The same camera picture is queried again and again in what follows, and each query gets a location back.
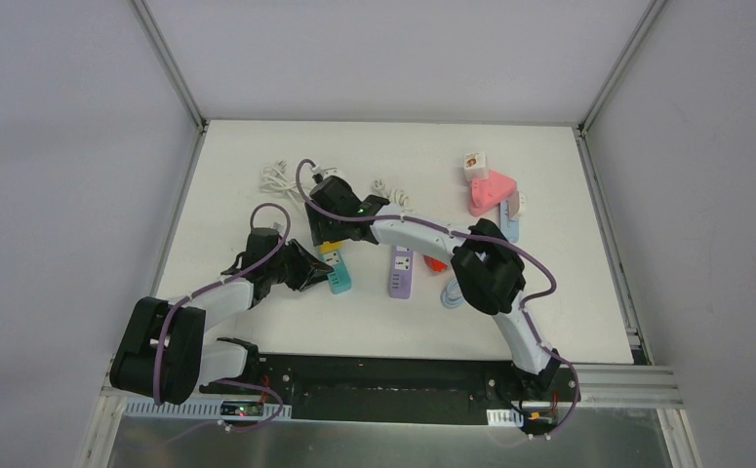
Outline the teal power strip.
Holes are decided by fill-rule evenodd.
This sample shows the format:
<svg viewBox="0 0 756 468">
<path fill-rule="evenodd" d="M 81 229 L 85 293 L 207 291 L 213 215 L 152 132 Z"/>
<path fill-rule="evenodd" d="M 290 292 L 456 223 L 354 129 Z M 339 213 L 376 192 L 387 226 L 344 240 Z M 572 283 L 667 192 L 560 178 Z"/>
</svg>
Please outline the teal power strip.
<svg viewBox="0 0 756 468">
<path fill-rule="evenodd" d="M 327 276 L 331 293 L 342 294 L 348 292 L 352 288 L 352 281 L 339 250 L 321 253 L 321 257 L 333 269 Z"/>
</svg>

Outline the yellow cube adapter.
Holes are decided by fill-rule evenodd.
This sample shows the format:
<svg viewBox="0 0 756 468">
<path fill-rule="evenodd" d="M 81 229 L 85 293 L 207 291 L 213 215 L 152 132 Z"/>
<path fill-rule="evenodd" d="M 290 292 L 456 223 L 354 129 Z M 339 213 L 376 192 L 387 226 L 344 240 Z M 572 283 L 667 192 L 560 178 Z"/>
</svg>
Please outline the yellow cube adapter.
<svg viewBox="0 0 756 468">
<path fill-rule="evenodd" d="M 324 242 L 318 247 L 318 252 L 320 254 L 325 254 L 328 252 L 333 252 L 338 250 L 342 245 L 342 242 Z"/>
</svg>

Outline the purple power strip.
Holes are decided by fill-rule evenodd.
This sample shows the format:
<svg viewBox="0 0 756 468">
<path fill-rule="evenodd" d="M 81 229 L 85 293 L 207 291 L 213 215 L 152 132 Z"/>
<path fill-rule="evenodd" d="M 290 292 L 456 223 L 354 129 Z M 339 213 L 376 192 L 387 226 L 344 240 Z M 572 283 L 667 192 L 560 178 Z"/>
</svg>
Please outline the purple power strip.
<svg viewBox="0 0 756 468">
<path fill-rule="evenodd" d="M 409 299 L 412 295 L 414 253 L 394 246 L 391 255 L 388 294 L 394 299 Z"/>
</svg>

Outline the red cube adapter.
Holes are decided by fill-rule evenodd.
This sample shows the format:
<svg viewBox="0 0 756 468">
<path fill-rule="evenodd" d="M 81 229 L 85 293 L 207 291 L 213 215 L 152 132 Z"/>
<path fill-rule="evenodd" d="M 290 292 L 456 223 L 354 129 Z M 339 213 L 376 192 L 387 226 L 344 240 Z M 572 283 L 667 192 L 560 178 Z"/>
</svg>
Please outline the red cube adapter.
<svg viewBox="0 0 756 468">
<path fill-rule="evenodd" d="M 424 264 L 434 273 L 441 273 L 445 272 L 449 269 L 449 265 L 441 260 L 438 260 L 434 257 L 425 255 L 423 257 Z"/>
</svg>

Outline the light blue power strip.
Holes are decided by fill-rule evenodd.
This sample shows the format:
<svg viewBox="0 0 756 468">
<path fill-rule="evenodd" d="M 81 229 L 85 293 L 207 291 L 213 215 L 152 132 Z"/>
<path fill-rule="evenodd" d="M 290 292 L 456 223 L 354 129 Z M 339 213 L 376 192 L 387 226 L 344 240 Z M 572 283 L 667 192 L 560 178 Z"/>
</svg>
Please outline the light blue power strip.
<svg viewBox="0 0 756 468">
<path fill-rule="evenodd" d="M 518 206 L 513 206 L 508 200 L 499 204 L 499 229 L 510 243 L 517 243 L 520 237 L 520 222 Z"/>
</svg>

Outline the white plug adapter small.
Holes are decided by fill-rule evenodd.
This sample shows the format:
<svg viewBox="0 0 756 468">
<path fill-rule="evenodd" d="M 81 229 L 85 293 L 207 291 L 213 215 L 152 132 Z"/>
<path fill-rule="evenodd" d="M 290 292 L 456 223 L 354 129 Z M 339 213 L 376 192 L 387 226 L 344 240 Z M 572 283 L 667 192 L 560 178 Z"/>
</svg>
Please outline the white plug adapter small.
<svg viewBox="0 0 756 468">
<path fill-rule="evenodd" d="M 526 195 L 520 191 L 514 191 L 506 200 L 507 218 L 518 220 L 526 211 Z"/>
</svg>

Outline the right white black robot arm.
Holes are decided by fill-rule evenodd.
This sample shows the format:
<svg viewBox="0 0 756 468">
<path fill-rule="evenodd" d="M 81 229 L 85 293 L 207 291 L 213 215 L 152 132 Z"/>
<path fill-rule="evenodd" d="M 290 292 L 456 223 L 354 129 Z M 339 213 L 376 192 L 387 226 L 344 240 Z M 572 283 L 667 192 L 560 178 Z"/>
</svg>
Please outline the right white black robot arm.
<svg viewBox="0 0 756 468">
<path fill-rule="evenodd" d="M 533 257 L 493 222 L 480 219 L 456 229 L 376 195 L 361 200 L 338 176 L 325 177 L 300 195 L 319 224 L 344 240 L 406 248 L 449 263 L 464 301 L 497 324 L 519 371 L 522 394 L 539 400 L 554 390 L 562 360 L 530 317 L 523 294 L 525 264 Z"/>
</svg>

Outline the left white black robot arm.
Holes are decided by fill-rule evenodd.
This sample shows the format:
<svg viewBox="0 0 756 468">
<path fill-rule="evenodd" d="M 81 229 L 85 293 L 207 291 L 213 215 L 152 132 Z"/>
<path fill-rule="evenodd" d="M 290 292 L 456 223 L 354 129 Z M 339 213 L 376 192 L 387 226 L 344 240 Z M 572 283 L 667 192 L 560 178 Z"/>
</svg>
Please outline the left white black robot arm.
<svg viewBox="0 0 756 468">
<path fill-rule="evenodd" d="M 110 384 L 178 405 L 200 387 L 224 379 L 238 394 L 260 385 L 258 347 L 207 333 L 258 306 L 276 285 L 303 292 L 327 281 L 332 267 L 275 228 L 254 228 L 246 248 L 209 286 L 177 299 L 137 301 L 114 355 Z"/>
</svg>

